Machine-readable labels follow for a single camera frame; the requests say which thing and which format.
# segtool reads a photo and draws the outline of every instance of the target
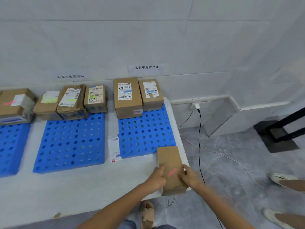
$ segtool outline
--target forearm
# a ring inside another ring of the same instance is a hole
[[[126,219],[129,212],[148,194],[149,190],[146,186],[140,184],[97,212],[89,220],[82,223],[78,229],[116,229]]]
[[[227,229],[255,229],[203,183],[194,189]]]

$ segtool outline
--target hand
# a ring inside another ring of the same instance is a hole
[[[179,177],[185,182],[185,184],[196,191],[196,189],[204,183],[198,177],[198,174],[190,167],[183,165],[183,168],[185,168],[186,171],[184,173],[179,173]]]
[[[143,182],[143,185],[149,194],[152,194],[153,192],[161,189],[161,187],[165,186],[166,179],[162,177],[163,171],[164,165],[162,165],[160,168],[156,167],[148,179]]]

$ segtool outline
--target blue plastic pallet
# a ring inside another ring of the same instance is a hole
[[[49,173],[105,162],[105,113],[48,121],[33,172]]]
[[[18,173],[30,123],[0,126],[0,177]]]
[[[167,111],[143,112],[141,117],[119,120],[120,155],[130,158],[153,154],[157,147],[176,146]]]

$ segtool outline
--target black metal stand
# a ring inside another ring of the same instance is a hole
[[[305,116],[305,108],[285,117],[280,121],[262,121],[254,126],[270,153],[297,150],[299,147],[292,140],[305,134],[305,127],[292,133],[287,133],[283,128]]]

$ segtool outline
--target person's foot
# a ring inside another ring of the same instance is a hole
[[[281,173],[272,173],[269,175],[269,178],[275,182],[276,184],[280,185],[280,186],[283,186],[283,187],[286,187],[284,185],[282,185],[280,183],[280,181],[282,180],[299,180],[297,177],[293,176],[293,175],[290,175],[290,174],[281,174]]]
[[[281,222],[276,218],[275,214],[280,214],[280,212],[276,212],[271,209],[262,208],[262,213],[269,221],[275,223],[276,225],[283,227],[285,229],[294,229],[293,227],[289,226],[286,223]]]
[[[151,229],[155,224],[155,209],[150,201],[144,201],[141,206],[142,229]]]

